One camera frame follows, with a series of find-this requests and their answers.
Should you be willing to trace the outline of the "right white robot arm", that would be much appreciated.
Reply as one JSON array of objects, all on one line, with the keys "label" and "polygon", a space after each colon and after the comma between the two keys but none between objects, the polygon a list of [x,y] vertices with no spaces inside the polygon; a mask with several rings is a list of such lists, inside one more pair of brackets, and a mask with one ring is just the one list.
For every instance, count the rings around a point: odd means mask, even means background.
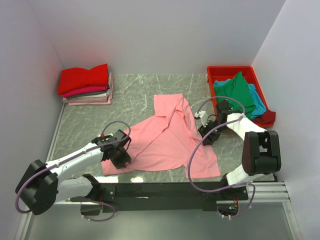
[{"label": "right white robot arm", "polygon": [[203,146],[213,145],[222,131],[232,130],[243,140],[241,164],[235,170],[225,174],[225,184],[219,187],[222,198],[230,200],[237,194],[237,187],[248,184],[263,175],[280,171],[281,151],[279,135],[273,130],[266,130],[249,120],[244,108],[233,109],[225,99],[216,105],[215,120],[204,110],[194,114],[196,120],[201,120],[198,129]]}]

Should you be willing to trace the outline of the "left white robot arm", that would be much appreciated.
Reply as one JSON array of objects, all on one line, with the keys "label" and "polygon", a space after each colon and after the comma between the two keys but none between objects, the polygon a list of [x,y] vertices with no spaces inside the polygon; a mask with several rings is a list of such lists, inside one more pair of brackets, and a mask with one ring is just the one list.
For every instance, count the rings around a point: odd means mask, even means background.
[{"label": "left white robot arm", "polygon": [[131,161],[124,146],[131,141],[130,135],[117,130],[115,134],[94,138],[79,150],[46,163],[33,161],[18,183],[15,193],[15,207],[19,201],[28,207],[34,215],[46,212],[54,203],[71,198],[82,198],[84,201],[100,203],[104,200],[101,183],[91,174],[78,178],[74,175],[82,168],[106,160],[117,168],[125,167]]}]

